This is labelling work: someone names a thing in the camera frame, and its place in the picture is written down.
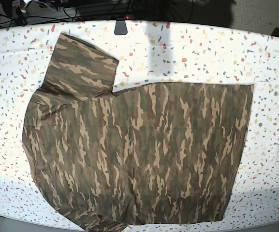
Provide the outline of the camouflage T-shirt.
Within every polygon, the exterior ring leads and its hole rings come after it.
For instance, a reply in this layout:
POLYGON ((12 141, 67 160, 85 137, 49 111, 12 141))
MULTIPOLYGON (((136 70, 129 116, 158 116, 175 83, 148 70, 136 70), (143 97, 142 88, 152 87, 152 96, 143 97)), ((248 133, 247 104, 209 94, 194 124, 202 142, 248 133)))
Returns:
POLYGON ((23 126, 43 197, 88 232, 222 220, 254 86, 153 83, 113 93, 117 66, 60 34, 23 126))

